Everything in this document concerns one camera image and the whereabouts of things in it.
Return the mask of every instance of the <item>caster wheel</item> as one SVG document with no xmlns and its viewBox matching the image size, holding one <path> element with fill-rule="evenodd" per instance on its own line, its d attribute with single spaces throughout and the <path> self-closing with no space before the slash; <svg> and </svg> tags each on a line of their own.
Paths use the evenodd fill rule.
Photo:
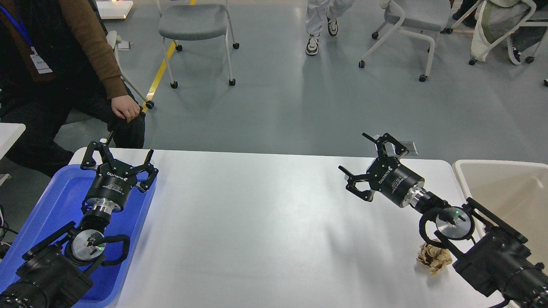
<svg viewBox="0 0 548 308">
<path fill-rule="evenodd" d="M 146 106 L 148 109 L 152 109 L 152 108 L 154 108 L 154 102 L 151 101 L 151 100 L 148 100 L 148 101 L 146 101 L 145 106 Z"/>
</svg>

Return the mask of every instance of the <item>white pants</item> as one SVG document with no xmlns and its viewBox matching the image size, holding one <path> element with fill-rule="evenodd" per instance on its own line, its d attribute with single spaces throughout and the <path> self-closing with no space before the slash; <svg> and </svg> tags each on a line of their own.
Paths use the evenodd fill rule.
<svg viewBox="0 0 548 308">
<path fill-rule="evenodd" d="M 306 10 L 306 32 L 319 35 L 326 23 L 326 9 L 329 18 L 336 19 L 343 15 L 354 3 L 354 0 L 308 0 Z"/>
</svg>

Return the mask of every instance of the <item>id badge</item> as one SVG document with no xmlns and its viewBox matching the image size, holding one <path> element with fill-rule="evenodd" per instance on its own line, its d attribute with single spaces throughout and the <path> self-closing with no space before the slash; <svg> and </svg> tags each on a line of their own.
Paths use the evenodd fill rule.
<svg viewBox="0 0 548 308">
<path fill-rule="evenodd" d="M 42 60 L 42 58 L 38 55 L 38 53 L 36 53 L 36 50 L 34 47 L 31 47 L 32 51 L 34 52 L 33 55 L 31 55 L 31 60 L 32 62 L 34 63 L 35 67 L 36 67 L 36 70 L 38 71 L 39 74 L 45 74 L 45 73 L 51 73 L 53 72 L 48 64 Z"/>
</svg>

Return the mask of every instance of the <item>crumpled paper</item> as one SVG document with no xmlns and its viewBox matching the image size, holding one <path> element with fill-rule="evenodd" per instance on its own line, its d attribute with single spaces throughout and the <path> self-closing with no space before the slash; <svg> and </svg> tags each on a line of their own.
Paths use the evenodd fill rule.
<svg viewBox="0 0 548 308">
<path fill-rule="evenodd" d="M 438 248 L 424 243 L 420 246 L 418 262 L 430 267 L 430 274 L 435 276 L 446 265 L 453 263 L 449 249 Z"/>
</svg>

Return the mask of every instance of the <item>gray floor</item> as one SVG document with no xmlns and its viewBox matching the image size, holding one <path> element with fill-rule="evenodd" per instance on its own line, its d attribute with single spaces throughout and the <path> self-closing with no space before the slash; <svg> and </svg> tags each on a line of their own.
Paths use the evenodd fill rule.
<svg viewBox="0 0 548 308">
<path fill-rule="evenodd" d="M 461 25 L 440 37 L 431 76 L 419 83 L 428 46 L 403 35 L 378 49 L 365 70 L 358 68 L 383 21 L 377 0 L 356 1 L 339 19 L 336 38 L 324 29 L 315 57 L 304 53 L 305 0 L 231 4 L 241 45 L 231 51 L 236 86 L 228 86 L 222 38 L 185 42 L 171 59 L 179 88 L 169 86 L 166 72 L 156 108 L 147 113 L 145 147 L 371 157 L 374 147 L 361 133 L 390 132 L 414 141 L 418 158 L 548 161 L 548 88 L 542 84 L 548 48 L 534 63 L 514 66 L 501 44 L 487 62 L 469 66 L 472 32 Z M 154 1 L 139 0 L 126 20 L 106 23 L 133 43 L 120 52 L 121 64 L 144 92 L 163 59 L 158 20 Z M 101 122 L 88 120 L 64 126 L 57 141 L 76 150 L 106 134 Z M 0 203 L 17 230 L 49 179 L 6 159 L 0 169 L 13 175 L 0 187 Z"/>
</svg>

